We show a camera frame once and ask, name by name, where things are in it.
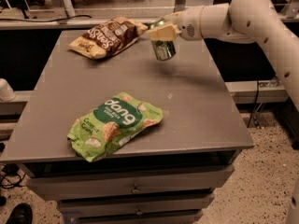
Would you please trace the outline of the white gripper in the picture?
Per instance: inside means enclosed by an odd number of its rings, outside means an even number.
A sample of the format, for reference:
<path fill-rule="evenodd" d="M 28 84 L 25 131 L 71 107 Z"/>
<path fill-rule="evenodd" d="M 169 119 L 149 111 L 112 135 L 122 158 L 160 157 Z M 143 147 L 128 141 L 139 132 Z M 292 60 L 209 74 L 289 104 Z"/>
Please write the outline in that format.
<path fill-rule="evenodd" d="M 182 12 L 165 15 L 165 21 L 177 21 L 178 26 L 172 22 L 167 22 L 154 27 L 147 31 L 148 38 L 151 41 L 174 41 L 180 34 L 185 40 L 202 40 L 201 13 L 203 8 L 203 6 L 190 7 Z"/>

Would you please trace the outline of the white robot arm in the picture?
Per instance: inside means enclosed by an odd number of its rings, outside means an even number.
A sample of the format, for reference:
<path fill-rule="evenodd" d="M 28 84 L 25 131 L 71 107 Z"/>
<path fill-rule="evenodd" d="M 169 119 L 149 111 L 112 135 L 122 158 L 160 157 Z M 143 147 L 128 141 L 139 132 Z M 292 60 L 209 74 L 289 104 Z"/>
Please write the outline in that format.
<path fill-rule="evenodd" d="M 280 20 L 270 0 L 232 0 L 228 5 L 189 8 L 164 17 L 152 40 L 218 38 L 255 41 L 273 65 L 287 93 L 298 101 L 298 37 Z M 235 173 L 194 224 L 298 224 L 299 153 L 291 134 L 274 114 L 262 114 L 263 127 L 250 128 L 254 148 L 235 160 Z"/>

